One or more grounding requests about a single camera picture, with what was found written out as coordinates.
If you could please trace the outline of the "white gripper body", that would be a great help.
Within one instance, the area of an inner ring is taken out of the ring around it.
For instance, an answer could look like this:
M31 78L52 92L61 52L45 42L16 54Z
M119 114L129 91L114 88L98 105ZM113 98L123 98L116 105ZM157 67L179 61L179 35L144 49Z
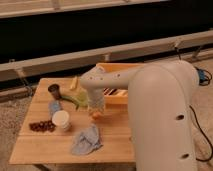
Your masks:
M104 112L105 100L102 89L92 89L87 92L89 112Z

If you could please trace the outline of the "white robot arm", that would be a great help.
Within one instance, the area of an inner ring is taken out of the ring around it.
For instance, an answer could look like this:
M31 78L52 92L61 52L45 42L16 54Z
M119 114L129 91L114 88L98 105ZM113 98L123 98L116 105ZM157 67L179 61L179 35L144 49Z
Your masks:
M154 62L107 72L96 66L80 78L91 107L104 105L102 90L128 91L128 114L137 171L198 171L189 105L198 87L195 67Z

